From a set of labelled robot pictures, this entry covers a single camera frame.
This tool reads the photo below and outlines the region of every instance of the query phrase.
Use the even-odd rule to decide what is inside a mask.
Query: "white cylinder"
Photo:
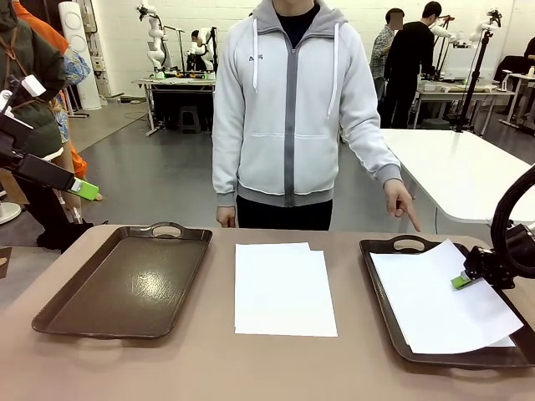
[[[89,47],[85,39],[84,23],[80,5],[75,2],[63,2],[59,4],[59,16],[61,17],[61,26],[64,29],[64,35],[70,43],[71,48],[78,52],[91,68],[91,73],[81,83],[76,85],[80,95],[82,109],[97,110],[101,109],[99,90],[94,78],[93,64]]]

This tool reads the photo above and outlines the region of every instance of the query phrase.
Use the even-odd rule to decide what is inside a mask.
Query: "white wall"
[[[163,23],[186,31],[182,35],[184,49],[188,49],[190,33],[200,27],[219,28],[220,52],[228,29],[244,19],[260,0],[151,0],[158,7]],[[405,21],[420,18],[427,0],[326,0],[332,8],[341,8],[349,22],[360,32],[366,51],[369,53],[377,33],[385,23],[385,13],[389,8],[399,7],[405,11]],[[151,72],[150,61],[146,57],[150,39],[147,32],[149,23],[141,23],[135,10],[139,0],[93,0],[99,35],[103,42],[104,56],[109,70],[110,86],[113,93],[125,92],[141,95],[130,82],[145,77]],[[503,29],[495,34],[491,47],[494,53],[515,51],[523,53],[530,33],[535,32],[535,0],[516,0],[515,14],[512,10],[515,0],[441,0],[444,14],[456,17],[451,23],[451,31],[463,31],[469,35],[477,22],[482,20],[489,8],[498,7],[503,14]],[[509,21],[519,21],[511,27],[511,36],[506,41]],[[173,56],[177,56],[177,39],[168,33],[168,46]]]

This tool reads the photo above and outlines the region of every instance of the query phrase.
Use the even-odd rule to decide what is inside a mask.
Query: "person in orange clothing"
[[[40,20],[39,18],[33,16],[24,6],[20,3],[19,0],[13,0],[13,8],[19,19],[22,19],[26,22],[36,33],[40,34],[48,43],[54,46],[64,57],[66,66],[74,66],[71,68],[66,68],[67,81],[69,84],[76,84],[79,81],[83,80],[87,74],[79,73],[76,74],[76,70],[80,71],[83,69],[82,65],[77,65],[77,60],[79,60],[78,54],[70,48],[69,41],[59,34],[54,28],[48,25],[46,22]],[[59,128],[62,134],[62,141],[65,144],[69,144],[70,152],[66,152],[67,158],[63,158],[60,161],[62,167],[67,167],[67,170],[72,170],[78,178],[85,180],[85,174],[87,172],[87,163],[84,159],[76,152],[72,140],[70,140],[69,135],[69,122],[67,120],[68,116],[65,111],[65,100],[64,94],[61,93],[56,100],[52,103],[53,111],[56,114],[56,120],[58,121]],[[72,158],[72,169],[70,167],[70,159]],[[102,200],[102,195],[99,194],[97,201]]]

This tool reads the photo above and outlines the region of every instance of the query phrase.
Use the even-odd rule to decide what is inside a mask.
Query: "dark green jacket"
[[[20,108],[14,108],[13,114],[24,123],[33,126],[33,133],[28,138],[23,151],[44,157],[61,148],[58,124],[48,102],[64,86],[64,61],[58,50],[50,46],[24,21],[17,19],[11,0],[0,0],[0,37],[7,46],[10,46],[12,42],[15,28],[17,28],[17,37],[13,49],[18,61],[26,73],[35,75],[47,91],[39,96],[42,102],[32,102]],[[15,60],[11,60],[10,71],[7,69],[8,54],[0,45],[0,85],[5,82],[6,75],[11,74],[19,79],[24,77],[23,71]]]

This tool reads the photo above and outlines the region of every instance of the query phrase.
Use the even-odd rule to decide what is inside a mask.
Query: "tray handle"
[[[176,228],[178,231],[181,232],[179,236],[172,235],[172,234],[162,234],[162,235],[155,235],[154,230],[161,227],[173,227]],[[191,230],[185,228],[184,226],[181,226],[178,223],[173,223],[171,221],[162,221],[161,223],[156,223],[152,226],[146,226],[146,227],[131,227],[130,233],[134,236],[143,236],[145,238],[168,238],[168,239],[180,239],[180,240],[186,240],[191,237],[190,235]]]
[[[385,245],[389,246],[391,248],[390,251],[397,252],[398,250],[395,249],[395,247],[394,247],[395,243],[399,242],[399,241],[405,241],[405,240],[419,242],[420,244],[422,244],[424,246],[424,251],[423,252],[429,251],[429,250],[433,249],[436,246],[435,243],[433,243],[431,241],[427,241],[425,238],[422,238],[420,236],[412,236],[411,234],[405,234],[403,236],[396,236],[396,237],[386,241]],[[411,251],[411,248],[405,248],[404,251]]]

